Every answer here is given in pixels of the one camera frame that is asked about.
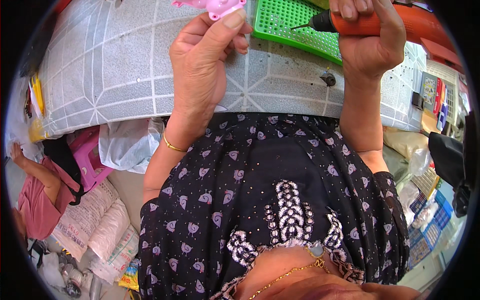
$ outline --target gold bangle bracelet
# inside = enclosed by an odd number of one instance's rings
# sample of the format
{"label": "gold bangle bracelet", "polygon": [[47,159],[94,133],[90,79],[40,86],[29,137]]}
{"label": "gold bangle bracelet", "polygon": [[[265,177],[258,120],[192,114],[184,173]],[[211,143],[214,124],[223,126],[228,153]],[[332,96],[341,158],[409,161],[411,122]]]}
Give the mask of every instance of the gold bangle bracelet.
{"label": "gold bangle bracelet", "polygon": [[173,149],[173,150],[179,151],[179,152],[187,152],[187,151],[188,151],[188,150],[178,149],[177,147],[172,146],[172,144],[170,144],[170,143],[167,141],[167,138],[165,137],[165,131],[163,131],[163,140],[164,140],[165,143],[167,144],[167,147],[170,148],[170,149]]}

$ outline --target person in pink shirt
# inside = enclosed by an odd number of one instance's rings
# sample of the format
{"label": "person in pink shirt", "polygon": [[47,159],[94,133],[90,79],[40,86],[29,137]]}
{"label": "person in pink shirt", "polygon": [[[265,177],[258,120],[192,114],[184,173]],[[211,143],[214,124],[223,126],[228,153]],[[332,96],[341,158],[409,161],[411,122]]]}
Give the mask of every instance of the person in pink shirt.
{"label": "person in pink shirt", "polygon": [[20,145],[13,143],[12,160],[25,173],[18,209],[13,215],[20,234],[27,238],[44,240],[58,224],[67,205],[78,204],[83,187],[48,156],[40,163],[26,158]]}

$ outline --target green plastic grid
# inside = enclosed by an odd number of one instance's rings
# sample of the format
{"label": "green plastic grid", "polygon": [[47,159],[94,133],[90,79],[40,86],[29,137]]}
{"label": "green plastic grid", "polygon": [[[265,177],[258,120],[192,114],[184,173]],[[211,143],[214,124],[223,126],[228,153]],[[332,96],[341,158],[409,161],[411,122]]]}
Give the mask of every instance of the green plastic grid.
{"label": "green plastic grid", "polygon": [[323,9],[303,0],[258,0],[252,35],[305,50],[342,65],[338,50],[338,34],[318,32],[307,24],[310,18]]}

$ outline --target pink shirt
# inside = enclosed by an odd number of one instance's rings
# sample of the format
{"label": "pink shirt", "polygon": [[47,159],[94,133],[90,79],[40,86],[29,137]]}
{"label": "pink shirt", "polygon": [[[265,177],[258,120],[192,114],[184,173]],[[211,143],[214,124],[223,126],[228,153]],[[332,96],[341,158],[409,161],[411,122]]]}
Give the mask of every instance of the pink shirt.
{"label": "pink shirt", "polygon": [[75,191],[78,191],[80,186],[49,157],[43,158],[40,164],[53,171],[63,180],[55,205],[43,191],[45,188],[43,183],[27,174],[18,198],[18,210],[24,215],[27,237],[44,240],[53,232],[67,205],[75,201],[75,197],[65,183]]}

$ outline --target hand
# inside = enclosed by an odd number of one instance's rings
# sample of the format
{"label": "hand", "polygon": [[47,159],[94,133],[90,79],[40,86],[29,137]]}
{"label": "hand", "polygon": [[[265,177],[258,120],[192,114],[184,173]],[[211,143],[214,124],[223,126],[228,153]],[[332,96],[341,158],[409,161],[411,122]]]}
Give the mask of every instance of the hand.
{"label": "hand", "polygon": [[187,122],[197,136],[204,134],[215,106],[225,95],[227,55],[233,49],[247,53],[245,34],[253,28],[245,23],[245,17],[245,10],[239,9],[214,22],[208,13],[203,13],[180,31],[170,47],[172,117],[182,119],[178,123]]}
{"label": "hand", "polygon": [[372,0],[330,0],[330,10],[347,21],[356,21],[359,14],[373,12]]}
{"label": "hand", "polygon": [[380,19],[380,36],[340,36],[346,83],[361,88],[366,83],[379,83],[382,75],[403,62],[407,33],[402,19],[390,0],[372,0]]}
{"label": "hand", "polygon": [[22,152],[22,149],[18,143],[12,144],[12,152],[10,156],[12,157],[13,162],[20,168],[24,167],[25,162],[28,159],[24,156],[24,153]]}

